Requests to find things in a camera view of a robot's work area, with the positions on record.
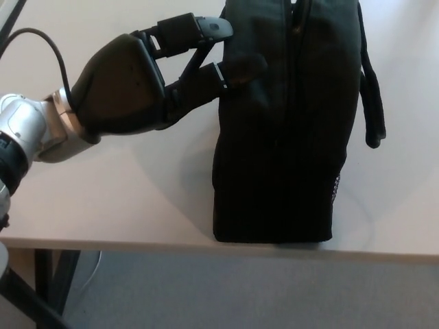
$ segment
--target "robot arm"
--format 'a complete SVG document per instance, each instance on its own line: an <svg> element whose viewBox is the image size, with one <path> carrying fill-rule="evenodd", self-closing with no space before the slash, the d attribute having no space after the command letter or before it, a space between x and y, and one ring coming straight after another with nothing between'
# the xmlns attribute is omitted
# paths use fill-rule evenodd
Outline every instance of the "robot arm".
<svg viewBox="0 0 439 329"><path fill-rule="evenodd" d="M89 60L71 90L61 88L42 101L2 96L0 230L7 226L10 196L33 161L65 161L105 135L166 129L264 72L266 62L260 55L200 68L214 44L232 35L224 19L174 17L108 43ZM156 60L189 49L197 51L180 79L166 86Z"/></svg>

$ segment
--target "black bag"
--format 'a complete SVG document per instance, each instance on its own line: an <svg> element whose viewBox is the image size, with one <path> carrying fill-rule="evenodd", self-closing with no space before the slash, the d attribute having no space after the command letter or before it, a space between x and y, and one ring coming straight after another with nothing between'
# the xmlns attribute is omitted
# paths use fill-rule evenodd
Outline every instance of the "black bag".
<svg viewBox="0 0 439 329"><path fill-rule="evenodd" d="M223 17L235 32L224 60L260 53L268 71L219 101L215 237L327 241L360 91L367 144L385 138L359 3L227 0Z"/></svg>

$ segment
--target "floor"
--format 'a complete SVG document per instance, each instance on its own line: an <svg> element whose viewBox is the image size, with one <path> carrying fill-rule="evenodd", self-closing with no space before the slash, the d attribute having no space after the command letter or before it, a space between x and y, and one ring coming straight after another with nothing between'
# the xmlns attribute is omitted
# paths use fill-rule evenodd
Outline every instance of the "floor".
<svg viewBox="0 0 439 329"><path fill-rule="evenodd" d="M437 328L439 267L201 255L82 254L66 318L81 329ZM30 282L32 253L12 250ZM1 329L34 325L0 300Z"/></svg>

